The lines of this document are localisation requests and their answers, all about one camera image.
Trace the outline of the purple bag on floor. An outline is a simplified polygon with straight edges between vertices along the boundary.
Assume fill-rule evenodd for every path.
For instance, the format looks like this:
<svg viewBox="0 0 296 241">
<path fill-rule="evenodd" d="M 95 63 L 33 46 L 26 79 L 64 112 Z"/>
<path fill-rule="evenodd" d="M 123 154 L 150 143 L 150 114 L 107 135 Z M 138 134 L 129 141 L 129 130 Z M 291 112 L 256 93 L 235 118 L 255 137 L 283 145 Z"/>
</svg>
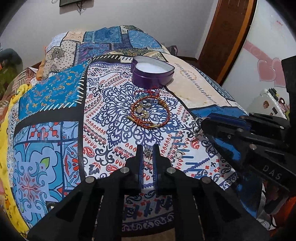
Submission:
<svg viewBox="0 0 296 241">
<path fill-rule="evenodd" d="M 178 55 L 178 48 L 176 45 L 169 46 L 169 47 L 167 47 L 167 49 L 171 55 L 173 55 L 173 56 Z"/>
</svg>

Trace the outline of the white suitcase with stickers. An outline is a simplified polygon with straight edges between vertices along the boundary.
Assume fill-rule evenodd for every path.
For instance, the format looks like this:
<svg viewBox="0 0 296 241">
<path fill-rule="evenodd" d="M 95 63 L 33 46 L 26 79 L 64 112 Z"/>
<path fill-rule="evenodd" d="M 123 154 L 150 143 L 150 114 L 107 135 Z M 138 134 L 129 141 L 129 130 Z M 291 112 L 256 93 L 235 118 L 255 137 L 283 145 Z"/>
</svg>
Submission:
<svg viewBox="0 0 296 241">
<path fill-rule="evenodd" d="M 274 88 L 264 89 L 248 106 L 248 113 L 260 113 L 287 119 Z"/>
</svg>

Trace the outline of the brown wooden door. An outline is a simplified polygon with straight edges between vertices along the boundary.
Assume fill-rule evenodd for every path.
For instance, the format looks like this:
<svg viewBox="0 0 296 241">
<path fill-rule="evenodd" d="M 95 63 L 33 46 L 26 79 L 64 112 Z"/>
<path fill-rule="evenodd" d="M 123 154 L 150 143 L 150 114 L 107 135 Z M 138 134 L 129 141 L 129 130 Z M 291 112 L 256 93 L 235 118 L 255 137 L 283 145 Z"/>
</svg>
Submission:
<svg viewBox="0 0 296 241">
<path fill-rule="evenodd" d="M 218 1 L 198 58 L 199 69 L 219 85 L 226 80 L 250 29 L 257 1 Z"/>
</svg>

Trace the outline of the wall mounted black television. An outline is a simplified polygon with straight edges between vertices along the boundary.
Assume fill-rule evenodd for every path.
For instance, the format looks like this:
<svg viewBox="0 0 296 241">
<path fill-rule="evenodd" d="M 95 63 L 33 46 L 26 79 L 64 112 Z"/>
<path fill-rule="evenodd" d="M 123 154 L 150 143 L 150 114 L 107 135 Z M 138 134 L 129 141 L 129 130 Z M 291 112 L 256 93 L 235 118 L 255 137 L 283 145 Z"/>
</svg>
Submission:
<svg viewBox="0 0 296 241">
<path fill-rule="evenodd" d="M 59 7 L 67 6 L 69 4 L 74 4 L 79 2 L 80 0 L 60 0 L 59 1 Z"/>
</svg>

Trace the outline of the white wardrobe with pink hearts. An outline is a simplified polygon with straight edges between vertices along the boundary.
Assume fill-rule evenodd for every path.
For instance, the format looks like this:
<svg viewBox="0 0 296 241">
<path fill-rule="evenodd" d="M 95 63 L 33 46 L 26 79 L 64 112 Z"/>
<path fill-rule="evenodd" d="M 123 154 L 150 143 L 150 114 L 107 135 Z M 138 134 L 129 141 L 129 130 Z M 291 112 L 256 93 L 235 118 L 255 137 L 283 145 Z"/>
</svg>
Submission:
<svg viewBox="0 0 296 241">
<path fill-rule="evenodd" d="M 244 109 L 270 88 L 288 103 L 281 60 L 294 55 L 295 33 L 271 3 L 258 1 L 243 48 L 222 86 Z"/>
</svg>

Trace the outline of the patchwork patterned bedspread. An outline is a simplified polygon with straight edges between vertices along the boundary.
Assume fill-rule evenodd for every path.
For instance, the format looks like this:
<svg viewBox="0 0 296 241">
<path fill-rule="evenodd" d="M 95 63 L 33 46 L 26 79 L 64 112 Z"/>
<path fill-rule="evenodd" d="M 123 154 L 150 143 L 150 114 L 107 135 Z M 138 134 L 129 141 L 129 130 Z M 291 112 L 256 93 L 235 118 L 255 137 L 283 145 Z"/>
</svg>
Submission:
<svg viewBox="0 0 296 241">
<path fill-rule="evenodd" d="M 148 94 L 132 83 L 134 56 L 175 67 L 172 82 L 156 99 L 138 107 L 154 128 L 128 116 L 134 102 Z M 127 237 L 168 230 L 173 223 L 170 196 L 156 194 L 152 146 L 176 169 L 193 178 L 209 177 L 226 189 L 237 180 L 232 167 L 203 136 L 193 136 L 195 118 L 210 113 L 241 116 L 244 110 L 202 71 L 171 55 L 135 26 L 57 35 L 46 48 L 41 81 L 18 101 L 13 138 L 16 205 L 29 229 L 88 176 L 106 178 L 125 166 L 137 145 L 144 148 L 140 194 L 126 196 L 122 231 Z"/>
</svg>

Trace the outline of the purple heart-shaped tin box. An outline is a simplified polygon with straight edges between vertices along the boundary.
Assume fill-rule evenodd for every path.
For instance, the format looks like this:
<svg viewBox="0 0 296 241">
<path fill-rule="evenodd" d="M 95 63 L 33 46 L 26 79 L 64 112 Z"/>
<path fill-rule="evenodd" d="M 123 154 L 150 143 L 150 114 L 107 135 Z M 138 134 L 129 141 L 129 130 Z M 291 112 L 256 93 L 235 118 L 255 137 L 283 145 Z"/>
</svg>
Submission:
<svg viewBox="0 0 296 241">
<path fill-rule="evenodd" d="M 135 56 L 131 64 L 132 83 L 144 89 L 157 89 L 168 85 L 175 67 L 158 59 Z"/>
</svg>

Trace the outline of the yellow blanket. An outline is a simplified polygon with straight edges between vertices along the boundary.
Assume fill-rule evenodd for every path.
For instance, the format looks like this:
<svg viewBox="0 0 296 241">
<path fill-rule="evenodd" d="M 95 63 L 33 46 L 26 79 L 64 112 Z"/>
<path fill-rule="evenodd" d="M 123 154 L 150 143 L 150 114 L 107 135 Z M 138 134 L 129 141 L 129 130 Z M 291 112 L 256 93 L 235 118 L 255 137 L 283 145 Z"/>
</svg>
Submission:
<svg viewBox="0 0 296 241">
<path fill-rule="evenodd" d="M 8 110 L 1 123 L 1 211 L 21 237 L 26 238 L 29 227 L 22 218 L 12 194 L 13 187 L 13 138 L 19 122 L 19 99 L 32 88 L 31 84 L 21 85 L 10 99 Z"/>
</svg>

